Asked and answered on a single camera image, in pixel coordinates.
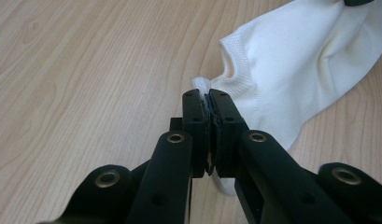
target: light wood surface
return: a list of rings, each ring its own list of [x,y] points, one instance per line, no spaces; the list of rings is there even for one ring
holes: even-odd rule
[[[221,73],[218,41],[287,2],[0,0],[0,223],[53,220],[93,169],[148,160],[191,80]],[[290,154],[382,183],[382,57]],[[210,178],[193,184],[191,223],[247,223]]]

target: white fabric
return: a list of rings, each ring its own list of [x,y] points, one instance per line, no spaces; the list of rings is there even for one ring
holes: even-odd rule
[[[382,0],[359,7],[293,1],[241,26],[220,46],[224,73],[198,77],[194,87],[228,92],[250,129],[288,149],[303,124],[354,87],[381,55]]]

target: screw hole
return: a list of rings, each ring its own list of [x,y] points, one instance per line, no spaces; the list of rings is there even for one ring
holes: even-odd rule
[[[248,138],[254,142],[258,142],[258,143],[261,143],[261,142],[264,142],[266,141],[266,136],[261,134],[261,133],[251,133]]]
[[[104,188],[109,188],[114,186],[116,183],[118,183],[120,179],[120,175],[118,171],[116,170],[111,170],[111,171],[106,171],[97,176],[95,179],[95,185],[98,188],[104,189]]]
[[[185,139],[184,135],[179,134],[179,133],[173,133],[167,137],[167,141],[169,141],[171,143],[180,143],[180,142],[184,141],[184,139]]]
[[[361,183],[361,179],[356,174],[342,167],[332,169],[332,175],[339,181],[349,185],[359,185]]]
[[[303,193],[299,196],[299,200],[301,203],[306,203],[306,204],[315,204],[316,203],[316,198],[309,194],[309,193]]]
[[[156,206],[162,206],[162,205],[165,205],[167,203],[167,198],[164,197],[162,194],[154,194],[150,200],[152,201],[152,203]]]

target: black plastic part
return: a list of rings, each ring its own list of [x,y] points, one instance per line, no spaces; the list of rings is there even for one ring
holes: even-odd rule
[[[318,183],[355,223],[382,223],[382,185],[363,171],[328,163],[319,169]]]
[[[95,169],[77,188],[60,218],[45,223],[121,223],[134,197],[130,177],[130,171],[121,166]]]
[[[243,172],[249,172],[263,197],[261,221],[257,223],[352,223],[271,135],[247,131],[241,143],[239,153],[247,167]],[[242,201],[247,208],[249,203]]]
[[[192,138],[181,131],[161,136],[135,195],[126,223],[189,220]]]
[[[234,188],[248,223],[260,223],[263,211],[263,197],[245,166],[241,166],[239,169]]]
[[[374,0],[345,0],[347,7],[357,7],[373,2]]]
[[[200,178],[205,171],[209,173],[210,166],[208,164],[209,118],[199,90],[187,91],[182,95],[182,110],[182,130],[193,138],[193,178]]]
[[[224,91],[210,90],[207,97],[212,119],[211,157],[219,177],[235,177],[237,149],[243,131],[248,130],[231,96]]]

